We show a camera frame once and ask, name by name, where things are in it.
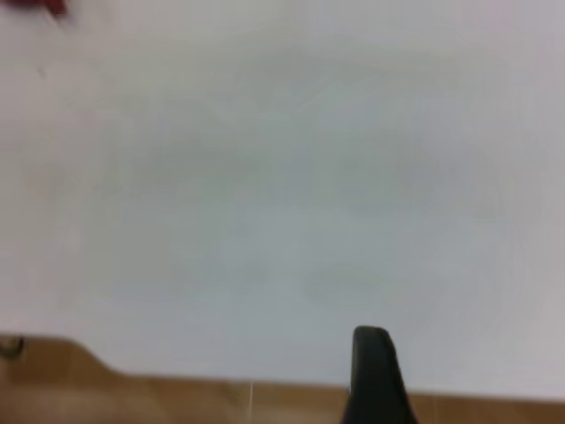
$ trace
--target wooden surface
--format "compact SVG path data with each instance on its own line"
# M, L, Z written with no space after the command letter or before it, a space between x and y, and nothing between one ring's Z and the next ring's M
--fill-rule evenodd
M343 388L131 378L72 344L33 340L0 362L0 424L337 424ZM558 424L565 405L411 397L420 424Z

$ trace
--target black object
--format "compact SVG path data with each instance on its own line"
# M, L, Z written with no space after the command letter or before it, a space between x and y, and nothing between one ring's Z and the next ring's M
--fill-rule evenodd
M353 333L350 399L342 424L418 424L384 329L357 327Z
M7 343L0 343L0 358L16 360L24 351L26 342L22 337L11 338Z

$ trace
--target red object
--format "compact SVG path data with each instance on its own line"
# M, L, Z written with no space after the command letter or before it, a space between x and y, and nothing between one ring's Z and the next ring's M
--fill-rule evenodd
M67 0L2 0L9 6L23 10L45 8L47 11L59 18L67 14Z

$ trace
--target wooden floor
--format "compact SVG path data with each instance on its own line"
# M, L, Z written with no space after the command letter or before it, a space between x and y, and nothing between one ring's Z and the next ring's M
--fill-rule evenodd
M131 378L73 344L0 361L0 424L337 424L344 389ZM413 396L421 424L563 424L565 404Z

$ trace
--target white board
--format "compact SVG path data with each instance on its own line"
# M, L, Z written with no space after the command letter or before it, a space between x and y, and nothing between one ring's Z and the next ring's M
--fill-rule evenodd
M378 325L413 390L565 397L562 6L78 6L0 16L1 331L345 384Z

